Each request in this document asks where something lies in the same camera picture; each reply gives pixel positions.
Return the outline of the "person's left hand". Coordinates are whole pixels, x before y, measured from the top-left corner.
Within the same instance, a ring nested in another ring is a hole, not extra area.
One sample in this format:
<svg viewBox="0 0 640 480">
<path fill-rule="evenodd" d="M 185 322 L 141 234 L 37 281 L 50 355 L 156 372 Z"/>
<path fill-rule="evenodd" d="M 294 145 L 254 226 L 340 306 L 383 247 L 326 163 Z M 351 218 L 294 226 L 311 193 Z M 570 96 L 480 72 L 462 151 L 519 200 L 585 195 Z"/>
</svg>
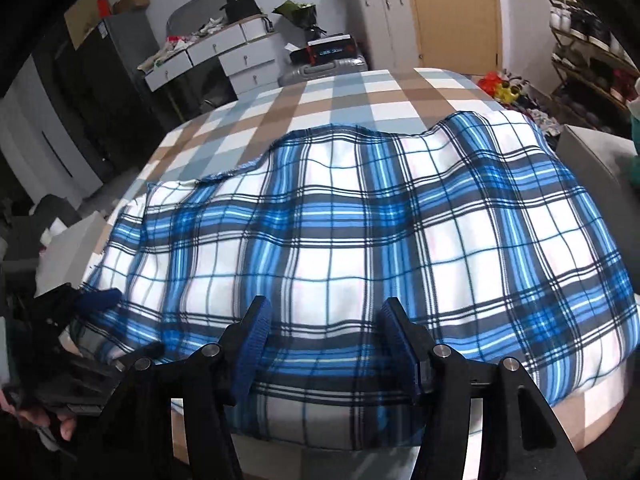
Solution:
<svg viewBox="0 0 640 480">
<path fill-rule="evenodd" d="M 26 422 L 41 427 L 48 428 L 51 425 L 51 419 L 49 415 L 43 411 L 42 408 L 32 408 L 31 410 L 19 411 L 8 400 L 3 391 L 0 391 L 0 403 L 3 411 L 16 416 L 19 419 L 24 419 Z M 73 437 L 73 432 L 76 429 L 76 418 L 69 414 L 57 414 L 58 422 L 60 423 L 60 435 L 63 440 L 70 441 Z"/>
</svg>

